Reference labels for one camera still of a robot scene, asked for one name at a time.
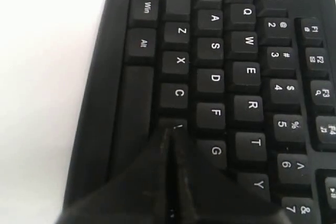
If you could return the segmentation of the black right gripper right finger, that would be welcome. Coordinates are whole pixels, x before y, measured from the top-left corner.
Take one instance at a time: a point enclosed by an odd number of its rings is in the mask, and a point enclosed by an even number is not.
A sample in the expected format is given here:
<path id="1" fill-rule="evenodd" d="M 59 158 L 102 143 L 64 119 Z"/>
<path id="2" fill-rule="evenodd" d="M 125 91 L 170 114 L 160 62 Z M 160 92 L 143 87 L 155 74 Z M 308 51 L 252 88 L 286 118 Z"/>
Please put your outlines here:
<path id="1" fill-rule="evenodd" d="M 182 128 L 167 130 L 172 144 L 180 223 L 288 223 L 285 211 L 222 174 Z"/>

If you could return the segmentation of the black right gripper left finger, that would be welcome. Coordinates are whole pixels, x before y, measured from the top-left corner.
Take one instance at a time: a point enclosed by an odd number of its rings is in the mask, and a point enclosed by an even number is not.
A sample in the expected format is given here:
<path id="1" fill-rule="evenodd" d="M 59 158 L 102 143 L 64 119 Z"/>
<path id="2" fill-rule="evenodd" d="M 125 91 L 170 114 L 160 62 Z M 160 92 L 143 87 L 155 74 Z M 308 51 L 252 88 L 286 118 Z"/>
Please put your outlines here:
<path id="1" fill-rule="evenodd" d="M 64 210 L 57 223 L 167 223 L 171 128 L 156 130 L 135 161 Z"/>

